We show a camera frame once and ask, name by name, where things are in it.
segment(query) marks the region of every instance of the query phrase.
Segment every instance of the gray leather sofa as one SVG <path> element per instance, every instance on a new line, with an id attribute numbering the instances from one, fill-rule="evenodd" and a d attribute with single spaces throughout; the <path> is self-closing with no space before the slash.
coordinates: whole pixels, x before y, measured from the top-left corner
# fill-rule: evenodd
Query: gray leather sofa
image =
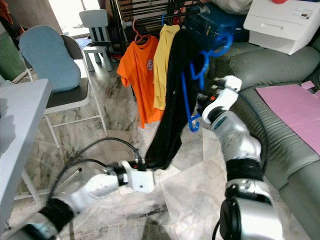
<path id="1" fill-rule="evenodd" d="M 206 81 L 209 87 L 215 77 L 234 75 L 242 80 L 241 93 L 252 103 L 266 126 L 270 147 L 266 176 L 312 240 L 320 240 L 320 156 L 270 110 L 255 88 L 311 80 L 314 89 L 319 90 L 319 52 L 320 37 L 312 46 L 291 56 L 236 42 L 226 55 L 211 61 Z M 245 101 L 239 97 L 231 110 L 262 142 L 263 148 L 266 143 L 264 132 Z M 320 138 L 320 132 L 314 134 Z"/>

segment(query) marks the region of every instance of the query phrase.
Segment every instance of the pink mat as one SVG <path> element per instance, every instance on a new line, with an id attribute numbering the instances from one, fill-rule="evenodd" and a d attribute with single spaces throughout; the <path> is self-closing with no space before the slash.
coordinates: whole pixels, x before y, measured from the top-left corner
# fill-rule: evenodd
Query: pink mat
<path id="1" fill-rule="evenodd" d="M 256 90 L 269 108 L 320 155 L 320 98 L 300 85 Z"/>

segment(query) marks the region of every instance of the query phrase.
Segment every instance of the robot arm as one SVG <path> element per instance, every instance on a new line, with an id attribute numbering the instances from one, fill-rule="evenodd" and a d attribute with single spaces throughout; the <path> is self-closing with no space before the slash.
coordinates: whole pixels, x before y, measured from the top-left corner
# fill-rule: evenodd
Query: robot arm
<path id="1" fill-rule="evenodd" d="M 227 170 L 226 199 L 221 205 L 220 233 L 224 240 L 281 240 L 282 226 L 263 181 L 261 145 L 246 125 L 229 111 L 238 98 L 241 80 L 227 76 L 215 81 L 218 97 L 206 103 L 202 118 L 221 142 Z M 10 240 L 53 240 L 62 228 L 101 198 L 122 185 L 151 192 L 151 170 L 137 170 L 127 161 L 110 166 L 69 195 L 57 195 L 9 236 Z"/>

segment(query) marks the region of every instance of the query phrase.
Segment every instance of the orange t-shirt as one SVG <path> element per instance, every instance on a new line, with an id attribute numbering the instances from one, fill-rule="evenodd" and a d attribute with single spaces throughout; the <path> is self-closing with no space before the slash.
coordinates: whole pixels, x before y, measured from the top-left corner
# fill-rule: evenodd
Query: orange t-shirt
<path id="1" fill-rule="evenodd" d="M 142 45 L 133 41 L 121 58 L 116 71 L 125 87 L 132 85 L 143 128 L 145 124 L 159 121 L 163 113 L 162 110 L 153 107 L 155 95 L 153 60 L 157 45 L 158 40 L 154 36 L 150 36 Z"/>

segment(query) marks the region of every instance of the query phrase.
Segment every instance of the white printer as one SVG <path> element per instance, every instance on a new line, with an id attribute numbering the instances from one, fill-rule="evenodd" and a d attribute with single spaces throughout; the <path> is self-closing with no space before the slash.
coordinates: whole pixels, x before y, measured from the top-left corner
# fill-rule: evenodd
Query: white printer
<path id="1" fill-rule="evenodd" d="M 320 26 L 320 2 L 253 0 L 243 27 L 249 43 L 291 55 L 306 46 Z"/>

